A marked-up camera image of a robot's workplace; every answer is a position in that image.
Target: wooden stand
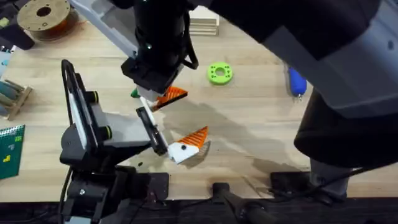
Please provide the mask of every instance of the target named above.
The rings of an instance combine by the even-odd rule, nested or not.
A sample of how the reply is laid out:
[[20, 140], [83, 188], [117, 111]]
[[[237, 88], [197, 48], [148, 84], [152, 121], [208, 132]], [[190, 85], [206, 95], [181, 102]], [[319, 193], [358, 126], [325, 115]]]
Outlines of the wooden stand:
[[7, 119], [9, 121], [13, 120], [15, 115], [18, 113], [20, 110], [21, 106], [25, 103], [25, 100], [27, 99], [29, 93], [32, 91], [31, 87], [28, 86], [20, 86], [10, 80], [5, 80], [2, 82], [6, 86], [12, 88], [17, 92], [17, 98], [16, 100], [12, 100], [8, 98], [5, 94], [0, 93], [0, 105], [3, 107], [2, 110], [6, 110], [7, 114], [2, 113], [1, 116], [4, 119]]

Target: orange fin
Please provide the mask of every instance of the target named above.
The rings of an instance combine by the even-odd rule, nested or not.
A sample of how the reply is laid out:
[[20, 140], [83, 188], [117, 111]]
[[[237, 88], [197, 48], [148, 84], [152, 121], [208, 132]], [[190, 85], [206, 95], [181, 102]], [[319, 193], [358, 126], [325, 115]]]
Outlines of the orange fin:
[[184, 98], [187, 95], [188, 95], [187, 91], [181, 88], [171, 86], [169, 89], [167, 89], [166, 94], [164, 96], [157, 98], [157, 103], [152, 107], [152, 111], [157, 111], [158, 109], [170, 103], [173, 103], [181, 98]]
[[203, 144], [205, 143], [206, 137], [207, 137], [207, 131], [208, 128], [207, 126], [202, 128], [201, 130], [195, 131], [192, 134], [189, 134], [188, 136], [185, 136], [183, 139], [178, 140], [177, 142], [183, 143], [183, 144], [188, 144], [191, 146], [196, 146], [197, 148], [201, 148]]

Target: black knob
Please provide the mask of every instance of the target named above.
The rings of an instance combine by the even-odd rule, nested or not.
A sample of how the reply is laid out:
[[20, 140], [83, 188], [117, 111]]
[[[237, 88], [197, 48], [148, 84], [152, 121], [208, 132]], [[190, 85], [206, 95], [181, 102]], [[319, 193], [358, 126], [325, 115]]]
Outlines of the black knob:
[[99, 137], [102, 141], [106, 141], [112, 138], [112, 129], [109, 126], [99, 127]]
[[89, 103], [92, 103], [92, 104], [97, 104], [98, 102], [99, 102], [99, 98], [98, 98], [98, 93], [97, 93], [97, 91], [87, 91], [86, 93], [85, 93], [85, 97], [86, 97], [86, 100], [89, 102]]

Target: white object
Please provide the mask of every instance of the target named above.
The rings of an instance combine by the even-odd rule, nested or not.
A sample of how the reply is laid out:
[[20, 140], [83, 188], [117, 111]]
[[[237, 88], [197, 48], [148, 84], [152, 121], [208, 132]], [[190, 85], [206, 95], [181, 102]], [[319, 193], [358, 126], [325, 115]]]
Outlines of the white object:
[[[142, 104], [148, 114], [148, 117], [153, 126], [157, 127], [156, 120], [152, 114], [152, 110], [148, 105], [148, 101], [144, 97], [140, 97]], [[162, 138], [163, 143], [167, 146], [167, 153], [169, 154], [169, 158], [174, 160], [176, 164], [180, 164], [186, 159], [193, 157], [194, 155], [199, 153], [199, 148], [196, 146], [191, 146], [187, 144], [182, 144], [179, 142], [175, 142], [169, 145], [164, 137], [163, 133], [159, 131], [159, 134]]]
[[179, 164], [199, 153], [199, 148], [196, 146], [182, 144], [179, 142], [169, 145], [167, 150], [169, 152], [169, 158], [174, 160], [176, 164]]

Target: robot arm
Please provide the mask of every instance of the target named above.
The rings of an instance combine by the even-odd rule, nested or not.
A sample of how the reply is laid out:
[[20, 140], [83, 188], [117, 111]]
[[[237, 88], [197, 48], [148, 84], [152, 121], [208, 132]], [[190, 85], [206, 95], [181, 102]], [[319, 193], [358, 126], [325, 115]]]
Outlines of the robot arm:
[[184, 65], [197, 68], [187, 12], [193, 5], [206, 6], [315, 87], [295, 145], [318, 170], [333, 169], [318, 162], [344, 167], [338, 171], [344, 173], [398, 161], [398, 152], [388, 146], [395, 144], [392, 124], [398, 122], [398, 7], [393, 0], [70, 2], [129, 56], [123, 74], [149, 101], [165, 93]]

